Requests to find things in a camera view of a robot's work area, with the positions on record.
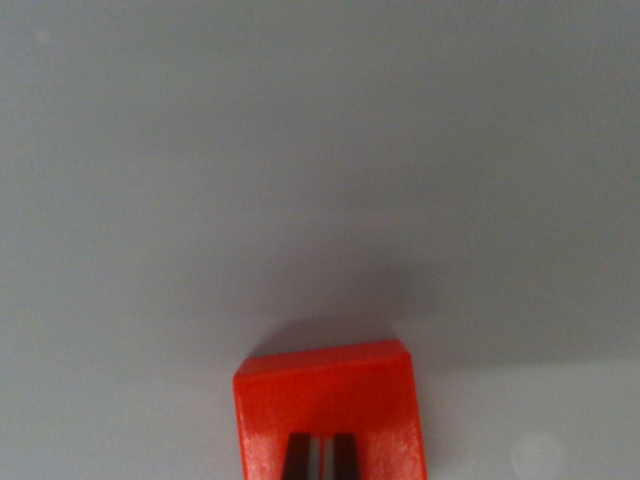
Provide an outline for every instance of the white wall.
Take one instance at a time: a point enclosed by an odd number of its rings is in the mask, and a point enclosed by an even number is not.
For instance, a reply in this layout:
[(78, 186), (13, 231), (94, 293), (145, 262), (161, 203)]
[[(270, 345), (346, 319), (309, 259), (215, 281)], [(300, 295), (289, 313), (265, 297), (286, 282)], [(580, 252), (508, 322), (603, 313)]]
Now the white wall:
[(637, 479), (639, 21), (0, 7), (0, 477), (241, 478), (246, 355), (394, 334), (432, 480)]

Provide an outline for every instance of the light spot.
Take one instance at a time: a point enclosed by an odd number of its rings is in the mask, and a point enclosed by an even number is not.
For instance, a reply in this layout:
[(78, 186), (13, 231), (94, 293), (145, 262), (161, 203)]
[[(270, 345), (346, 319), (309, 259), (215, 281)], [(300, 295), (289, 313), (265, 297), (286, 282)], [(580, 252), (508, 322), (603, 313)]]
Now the light spot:
[(556, 435), (529, 433), (513, 446), (511, 463), (521, 480), (556, 480), (564, 473), (567, 453)]
[(51, 43), (51, 34), (49, 34), (48, 30), (36, 30), (33, 35), (40, 45), (49, 45)]

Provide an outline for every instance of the orange-red plastic part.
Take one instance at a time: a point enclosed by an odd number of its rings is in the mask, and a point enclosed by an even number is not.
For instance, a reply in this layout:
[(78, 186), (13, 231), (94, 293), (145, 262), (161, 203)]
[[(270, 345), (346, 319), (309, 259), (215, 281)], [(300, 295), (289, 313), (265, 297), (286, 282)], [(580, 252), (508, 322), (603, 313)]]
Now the orange-red plastic part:
[(290, 432), (355, 433), (361, 480), (426, 480), (411, 356), (385, 341), (247, 359), (233, 379), (246, 480), (280, 480)]

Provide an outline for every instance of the white surface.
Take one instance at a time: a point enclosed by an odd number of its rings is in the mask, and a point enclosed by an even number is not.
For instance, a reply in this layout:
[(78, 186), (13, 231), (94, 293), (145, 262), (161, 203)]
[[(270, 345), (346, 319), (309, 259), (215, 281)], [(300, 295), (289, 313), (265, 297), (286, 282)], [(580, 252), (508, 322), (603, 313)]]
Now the white surface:
[(432, 480), (640, 478), (639, 21), (0, 7), (0, 478), (239, 479), (242, 359), (384, 328)]

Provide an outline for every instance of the red plastic object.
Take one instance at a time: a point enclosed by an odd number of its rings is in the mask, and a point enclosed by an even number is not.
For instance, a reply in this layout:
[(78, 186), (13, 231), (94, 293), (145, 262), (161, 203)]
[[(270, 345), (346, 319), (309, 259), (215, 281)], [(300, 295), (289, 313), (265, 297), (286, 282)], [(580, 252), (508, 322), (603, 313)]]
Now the red plastic object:
[(355, 433), (362, 480), (426, 480), (411, 356), (386, 341), (247, 359), (233, 379), (246, 480), (280, 480), (290, 432)]

